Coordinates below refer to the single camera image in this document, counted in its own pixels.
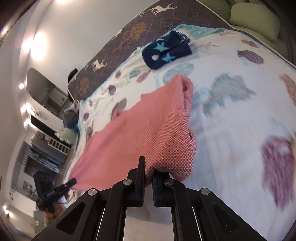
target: metal screw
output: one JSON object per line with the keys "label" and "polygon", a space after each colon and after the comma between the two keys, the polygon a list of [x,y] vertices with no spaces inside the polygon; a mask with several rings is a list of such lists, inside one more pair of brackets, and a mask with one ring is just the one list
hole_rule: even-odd
{"label": "metal screw", "polygon": [[124,179],[123,180],[123,184],[124,185],[130,185],[130,184],[132,184],[133,183],[133,181],[131,180],[131,179]]}
{"label": "metal screw", "polygon": [[200,190],[200,192],[201,192],[203,195],[209,195],[209,194],[210,194],[210,191],[209,191],[209,189],[207,189],[207,188],[202,188],[202,189]]}
{"label": "metal screw", "polygon": [[174,179],[169,178],[165,181],[165,183],[168,185],[173,185],[175,183],[175,181],[174,181]]}
{"label": "metal screw", "polygon": [[97,194],[97,190],[96,189],[90,189],[88,192],[87,192],[87,194],[89,195],[89,196],[94,196],[94,195],[96,195]]}

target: green cushion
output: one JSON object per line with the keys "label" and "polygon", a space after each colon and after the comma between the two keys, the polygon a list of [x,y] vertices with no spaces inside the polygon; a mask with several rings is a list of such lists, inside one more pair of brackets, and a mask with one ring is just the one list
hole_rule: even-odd
{"label": "green cushion", "polygon": [[67,140],[69,144],[74,145],[76,143],[77,134],[75,131],[65,128],[63,133],[61,134],[61,138]]}
{"label": "green cushion", "polygon": [[280,20],[264,5],[237,3],[231,8],[230,23],[252,29],[270,41],[279,35]]}
{"label": "green cushion", "polygon": [[261,34],[257,33],[254,30],[239,27],[239,26],[235,26],[235,25],[231,25],[231,26],[233,28],[236,28],[236,29],[242,30],[244,32],[247,32],[249,34],[252,34],[256,38],[258,38],[260,41],[262,41],[263,43],[265,43],[268,46],[272,47],[276,52],[281,54],[284,58],[288,58],[288,47],[283,41],[281,41],[279,39],[277,41],[269,41],[266,37],[263,37]]}
{"label": "green cushion", "polygon": [[225,21],[230,22],[231,8],[225,0],[199,0],[208,8],[217,13]]}

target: light green cloth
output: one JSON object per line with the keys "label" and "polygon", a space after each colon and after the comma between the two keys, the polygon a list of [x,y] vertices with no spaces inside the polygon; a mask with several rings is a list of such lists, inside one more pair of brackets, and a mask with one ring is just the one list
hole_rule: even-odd
{"label": "light green cloth", "polygon": [[225,0],[198,0],[217,13],[225,21],[230,22],[231,8]]}
{"label": "light green cloth", "polygon": [[230,23],[252,29],[270,41],[279,35],[280,20],[264,5],[237,3],[231,8]]}
{"label": "light green cloth", "polygon": [[253,36],[255,36],[256,38],[258,38],[260,41],[262,41],[263,43],[267,44],[268,46],[272,47],[276,52],[278,52],[279,54],[281,54],[284,58],[288,58],[288,47],[287,45],[281,41],[281,40],[277,40],[277,41],[270,41],[268,40],[266,37],[262,36],[261,34],[257,33],[254,30],[248,29],[248,28],[243,28],[240,26],[235,26],[235,25],[231,25],[233,28],[245,31],[249,34],[252,34]]}
{"label": "light green cloth", "polygon": [[77,134],[75,133],[75,131],[69,128],[65,128],[63,133],[61,134],[61,138],[67,140],[69,144],[74,145],[76,143]]}

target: pink knit fabric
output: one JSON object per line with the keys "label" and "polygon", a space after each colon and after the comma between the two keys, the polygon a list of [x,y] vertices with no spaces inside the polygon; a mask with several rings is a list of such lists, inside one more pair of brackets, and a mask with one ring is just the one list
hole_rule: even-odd
{"label": "pink knit fabric", "polygon": [[189,127],[192,95],[193,85],[182,75],[143,94],[140,102],[88,141],[69,176],[77,180],[73,189],[111,188],[137,167],[140,156],[146,158],[146,186],[155,169],[186,179],[197,147]]}

